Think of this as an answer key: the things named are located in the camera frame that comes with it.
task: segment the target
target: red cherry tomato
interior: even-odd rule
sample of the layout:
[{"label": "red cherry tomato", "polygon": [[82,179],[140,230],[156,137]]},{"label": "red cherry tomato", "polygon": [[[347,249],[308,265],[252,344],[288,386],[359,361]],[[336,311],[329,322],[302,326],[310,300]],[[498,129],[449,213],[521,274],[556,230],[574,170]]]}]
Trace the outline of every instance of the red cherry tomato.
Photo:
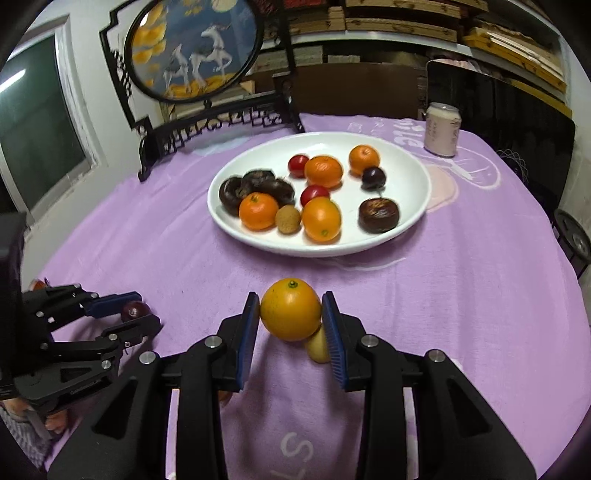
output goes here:
[{"label": "red cherry tomato", "polygon": [[287,168],[289,168],[292,176],[303,179],[304,178],[304,167],[310,158],[304,154],[294,155],[290,158]]},{"label": "red cherry tomato", "polygon": [[330,192],[320,185],[310,185],[301,193],[300,203],[302,207],[306,206],[311,199],[316,197],[327,197],[330,198]]}]

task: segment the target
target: white bowl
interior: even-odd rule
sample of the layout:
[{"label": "white bowl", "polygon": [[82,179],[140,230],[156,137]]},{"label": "white bowl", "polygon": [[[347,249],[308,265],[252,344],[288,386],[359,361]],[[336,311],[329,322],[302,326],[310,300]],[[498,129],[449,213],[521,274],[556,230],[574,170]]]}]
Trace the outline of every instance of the white bowl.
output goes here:
[{"label": "white bowl", "polygon": [[[400,222],[389,232],[367,233],[358,225],[361,202],[379,196],[362,190],[361,180],[349,174],[349,152],[360,144],[370,145],[378,151],[380,167],[387,177],[382,196],[394,200],[400,208]],[[240,219],[228,214],[219,200],[219,188],[226,178],[243,176],[249,170],[265,169],[272,170],[277,177],[285,177],[293,185],[295,206],[301,210],[300,195],[307,183],[305,179],[291,178],[287,168],[289,159],[299,153],[310,158],[331,155],[343,166],[342,187],[330,195],[339,206],[343,219],[340,238],[334,243],[315,244],[308,239],[303,228],[294,235],[283,235],[276,228],[264,232],[250,231],[242,226]],[[207,207],[222,230],[245,244],[292,257],[336,257],[367,250],[400,235],[421,218],[430,198],[431,180],[427,169],[406,150],[367,135],[312,132],[272,140],[238,155],[213,179],[207,193]]]}]

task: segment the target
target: black stool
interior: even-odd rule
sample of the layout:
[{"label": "black stool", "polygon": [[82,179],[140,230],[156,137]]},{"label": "black stool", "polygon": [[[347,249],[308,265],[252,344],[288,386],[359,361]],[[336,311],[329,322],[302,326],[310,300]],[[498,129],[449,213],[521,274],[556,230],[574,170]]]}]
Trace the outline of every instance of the black stool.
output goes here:
[{"label": "black stool", "polygon": [[591,241],[589,241],[589,237],[577,220],[564,210],[557,209],[554,211],[552,227],[554,228],[554,234],[558,235],[558,243],[573,266],[577,278],[581,278],[581,275],[591,263]]}]

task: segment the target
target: white can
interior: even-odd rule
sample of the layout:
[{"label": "white can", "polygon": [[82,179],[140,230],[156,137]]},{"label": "white can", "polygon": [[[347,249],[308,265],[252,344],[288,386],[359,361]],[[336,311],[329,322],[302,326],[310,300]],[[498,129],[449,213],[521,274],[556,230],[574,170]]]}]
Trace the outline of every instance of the white can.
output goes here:
[{"label": "white can", "polygon": [[461,124],[462,116],[456,107],[431,103],[427,109],[425,150],[441,157],[455,157]]}]

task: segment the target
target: mandarin orange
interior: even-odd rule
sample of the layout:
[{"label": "mandarin orange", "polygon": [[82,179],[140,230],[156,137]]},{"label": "mandarin orange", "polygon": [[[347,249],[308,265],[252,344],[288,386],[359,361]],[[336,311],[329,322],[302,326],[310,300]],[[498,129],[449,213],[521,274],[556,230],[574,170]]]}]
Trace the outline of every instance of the mandarin orange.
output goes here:
[{"label": "mandarin orange", "polygon": [[278,211],[279,205],[271,195],[255,192],[241,201],[238,216],[246,228],[264,230],[275,225]]},{"label": "mandarin orange", "polygon": [[306,234],[314,242],[322,243],[334,240],[342,223],[339,208],[327,197],[316,197],[306,203],[301,221]]},{"label": "mandarin orange", "polygon": [[343,178],[343,167],[334,157],[318,155],[311,158],[304,167],[304,175],[310,185],[335,188]]},{"label": "mandarin orange", "polygon": [[299,278],[275,282],[261,300],[261,321],[269,333],[297,342],[320,327],[321,306],[316,292]]},{"label": "mandarin orange", "polygon": [[379,167],[379,154],[369,145],[357,145],[349,153],[349,165],[351,173],[360,177],[366,168]]}]

